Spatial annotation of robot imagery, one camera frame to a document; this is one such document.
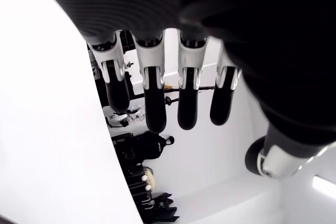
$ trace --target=black fingertip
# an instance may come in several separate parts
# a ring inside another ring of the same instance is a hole
[[[184,130],[191,130],[197,122],[198,90],[193,87],[180,89],[178,99],[177,121]]]
[[[257,159],[259,152],[264,148],[264,143],[265,143],[265,137],[259,138],[257,141],[255,141],[248,151],[246,152],[245,155],[245,166],[246,168],[251,172],[256,175],[261,175],[258,171],[258,166],[257,166]]]
[[[147,127],[151,132],[159,134],[167,122],[163,88],[150,88],[144,91],[144,95]]]
[[[105,83],[107,98],[111,108],[117,113],[125,112],[130,105],[126,78],[118,81],[116,76],[110,75],[110,83]]]
[[[215,87],[211,102],[210,119],[215,125],[223,125],[230,117],[234,91],[230,87]]]

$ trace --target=robotic hand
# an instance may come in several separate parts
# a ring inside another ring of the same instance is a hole
[[[178,122],[192,129],[208,36],[223,40],[211,120],[224,124],[241,73],[270,122],[246,167],[271,178],[294,174],[336,140],[334,0],[56,0],[89,45],[110,106],[129,106],[118,30],[132,32],[152,132],[166,124],[164,30],[179,30]]]

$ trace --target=ceiling light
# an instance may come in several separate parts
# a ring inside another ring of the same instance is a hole
[[[336,199],[336,185],[323,178],[315,176],[313,179],[313,188]]]

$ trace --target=white bracket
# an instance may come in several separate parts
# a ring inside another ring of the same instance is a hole
[[[96,51],[94,50],[93,46],[88,44],[94,58],[96,59],[96,62],[98,64],[99,69],[101,70],[101,73],[103,75],[104,81],[106,83],[110,83],[110,76],[107,68],[107,61],[113,60],[114,61],[114,69],[115,69],[115,75],[117,76],[118,81],[122,81],[124,79],[125,70],[123,68],[124,66],[124,55],[122,51],[122,45],[121,40],[119,36],[119,31],[115,32],[115,39],[116,44],[109,50],[106,51]]]

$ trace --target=robotic finger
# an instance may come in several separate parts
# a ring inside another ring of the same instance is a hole
[[[178,31],[178,75],[180,93],[177,120],[184,130],[191,130],[197,121],[197,98],[200,77],[207,45],[202,34],[187,35]]]
[[[117,113],[127,110],[130,104],[119,33],[114,32],[104,44],[88,43],[104,78],[109,105]]]
[[[161,133],[166,126],[164,104],[164,31],[144,39],[133,35],[143,78],[146,123],[153,133]]]
[[[228,58],[222,44],[217,63],[215,91],[212,98],[210,118],[213,124],[223,125],[230,116],[233,93],[242,70]]]
[[[245,165],[256,175],[283,179],[296,173],[332,146],[333,144],[311,145],[296,141],[271,124],[267,135],[255,141],[248,149]]]

